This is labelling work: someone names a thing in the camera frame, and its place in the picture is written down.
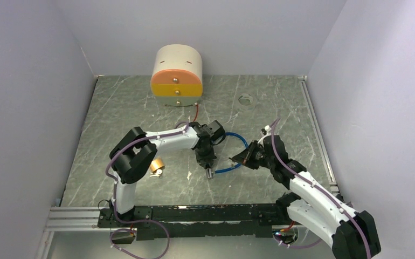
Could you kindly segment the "red cable lock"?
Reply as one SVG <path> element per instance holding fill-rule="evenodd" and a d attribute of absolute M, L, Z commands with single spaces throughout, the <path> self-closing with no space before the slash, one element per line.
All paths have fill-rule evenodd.
<path fill-rule="evenodd" d="M 195 112 L 195 115 L 194 115 L 194 118 L 193 118 L 192 122 L 195 122 L 198 118 L 198 114 L 199 114 L 199 104 L 198 103 L 195 103 L 195 108 L 196 108 L 196 112 Z"/>

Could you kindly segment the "brass padlock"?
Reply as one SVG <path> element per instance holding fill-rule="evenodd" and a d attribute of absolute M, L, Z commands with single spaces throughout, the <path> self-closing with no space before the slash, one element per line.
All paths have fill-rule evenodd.
<path fill-rule="evenodd" d="M 165 164 L 161 158 L 154 159 L 149 166 L 149 170 L 151 171 L 151 173 L 156 171 L 157 169 L 165 169 Z"/>

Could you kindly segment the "padlock keys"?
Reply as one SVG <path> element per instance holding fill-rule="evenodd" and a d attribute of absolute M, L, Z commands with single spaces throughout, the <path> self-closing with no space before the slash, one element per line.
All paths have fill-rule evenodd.
<path fill-rule="evenodd" d="M 163 171 L 161 169 L 157 169 L 156 171 L 152 172 L 149 176 L 160 178 L 162 174 L 163 174 Z"/>

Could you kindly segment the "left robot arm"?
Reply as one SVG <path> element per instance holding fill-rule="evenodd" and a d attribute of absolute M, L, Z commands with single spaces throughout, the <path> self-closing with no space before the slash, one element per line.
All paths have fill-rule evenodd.
<path fill-rule="evenodd" d="M 214 121 L 201 125 L 182 122 L 178 128 L 159 132 L 145 132 L 132 128 L 110 152 L 106 175 L 114 181 L 112 220 L 120 227 L 128 226 L 133 219 L 137 182 L 150 169 L 161 154 L 191 149 L 198 164 L 211 179 L 216 155 L 214 147 L 226 137 L 223 126 Z"/>

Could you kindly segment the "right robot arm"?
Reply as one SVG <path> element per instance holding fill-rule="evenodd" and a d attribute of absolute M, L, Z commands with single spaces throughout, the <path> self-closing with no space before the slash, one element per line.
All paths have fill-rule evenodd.
<path fill-rule="evenodd" d="M 250 169 L 267 168 L 290 192 L 276 202 L 276 219 L 302 224 L 325 242 L 335 258 L 373 258 L 382 248 L 374 218 L 324 189 L 298 161 L 289 158 L 278 135 L 252 141 L 231 160 Z"/>

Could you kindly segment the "beige drawer cabinet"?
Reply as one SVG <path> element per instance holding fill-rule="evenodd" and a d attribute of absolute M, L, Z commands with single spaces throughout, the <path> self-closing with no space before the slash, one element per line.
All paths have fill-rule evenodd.
<path fill-rule="evenodd" d="M 203 63 L 200 53 L 182 44 L 157 51 L 150 81 L 157 102 L 166 106 L 191 106 L 203 94 Z"/>

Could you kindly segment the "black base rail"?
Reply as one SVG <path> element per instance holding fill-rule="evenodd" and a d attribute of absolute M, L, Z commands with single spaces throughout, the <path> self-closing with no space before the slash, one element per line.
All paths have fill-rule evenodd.
<path fill-rule="evenodd" d="M 268 238 L 291 225 L 284 208 L 275 203 L 190 206 L 135 206 L 115 216 L 100 209 L 99 228 L 126 228 L 139 241 L 156 238 L 254 236 Z"/>

